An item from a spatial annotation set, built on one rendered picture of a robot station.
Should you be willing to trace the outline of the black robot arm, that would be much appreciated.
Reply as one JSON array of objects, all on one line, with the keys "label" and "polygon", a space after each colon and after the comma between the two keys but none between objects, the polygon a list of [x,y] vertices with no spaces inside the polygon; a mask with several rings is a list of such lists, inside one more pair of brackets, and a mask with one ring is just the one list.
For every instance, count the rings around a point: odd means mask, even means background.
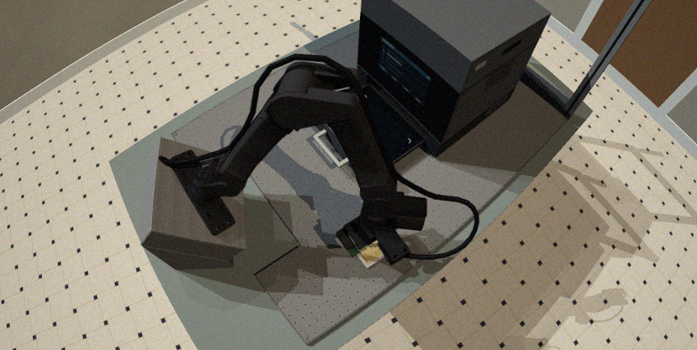
[{"label": "black robot arm", "polygon": [[348,77],[328,64],[294,62],[273,91],[230,151],[214,157],[204,168],[200,162],[171,164],[210,233],[217,236],[235,224],[221,196],[237,196],[254,168],[286,135],[327,124],[356,175],[363,201],[362,223],[368,228],[380,228],[370,230],[361,225],[358,234],[367,245],[378,241],[390,265],[401,261],[410,249],[395,228],[422,231],[427,199],[397,191],[397,180]]}]

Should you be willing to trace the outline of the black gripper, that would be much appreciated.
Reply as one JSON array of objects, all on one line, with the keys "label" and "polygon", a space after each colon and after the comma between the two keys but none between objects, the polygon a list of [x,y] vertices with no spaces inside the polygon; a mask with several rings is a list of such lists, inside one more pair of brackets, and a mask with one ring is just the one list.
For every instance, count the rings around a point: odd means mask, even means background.
[{"label": "black gripper", "polygon": [[[362,223],[360,216],[358,216],[357,218],[353,219],[352,221],[346,223],[343,228],[341,228],[339,231],[336,232],[337,238],[341,241],[341,243],[344,245],[345,249],[348,251],[348,253],[352,257],[359,253],[358,249],[361,250],[363,247],[365,247],[367,245],[363,241],[361,236],[358,234],[361,225],[363,225],[365,228],[370,229],[370,230],[380,229],[380,228],[372,229],[372,228],[366,227]],[[356,246],[354,245],[353,241],[350,239],[349,236],[353,239]]]}]

